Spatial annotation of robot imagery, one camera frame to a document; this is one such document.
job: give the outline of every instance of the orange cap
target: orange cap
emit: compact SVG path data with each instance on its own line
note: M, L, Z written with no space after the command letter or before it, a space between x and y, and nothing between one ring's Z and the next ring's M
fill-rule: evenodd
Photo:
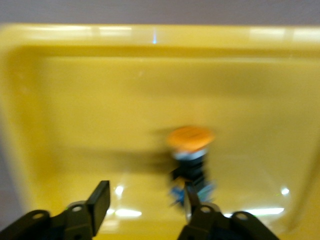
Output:
M176 151L193 153L205 148L214 138L207 128L185 126L174 130L167 141Z

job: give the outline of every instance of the yellow tray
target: yellow tray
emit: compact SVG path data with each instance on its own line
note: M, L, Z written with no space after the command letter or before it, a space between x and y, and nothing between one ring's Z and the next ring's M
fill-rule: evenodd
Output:
M96 239L176 239L166 136L216 134L206 168L224 214L281 239L320 234L320 28L2 27L2 138L25 211L53 215L110 180Z

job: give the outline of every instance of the gray surface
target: gray surface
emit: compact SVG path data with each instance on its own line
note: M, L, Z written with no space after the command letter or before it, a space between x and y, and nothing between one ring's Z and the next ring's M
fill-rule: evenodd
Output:
M0 23L319 25L318 0L0 0ZM0 229L22 214L0 155Z

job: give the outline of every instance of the orange disc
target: orange disc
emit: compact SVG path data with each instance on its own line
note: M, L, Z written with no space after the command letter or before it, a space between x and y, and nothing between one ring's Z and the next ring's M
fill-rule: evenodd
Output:
M168 144L179 152L196 152L214 140L209 129L185 126L174 130L168 137Z

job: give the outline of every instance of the yellow surface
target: yellow surface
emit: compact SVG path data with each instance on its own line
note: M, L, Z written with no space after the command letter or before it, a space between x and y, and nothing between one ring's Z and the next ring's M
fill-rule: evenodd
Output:
M168 136L167 142L177 152L196 152L205 148L214 139L209 129L198 126L183 126Z
M3 27L2 142L24 209L58 214L110 180L96 239L176 239L166 137L203 126L223 213L267 209L281 239L316 240L319 66L320 28Z

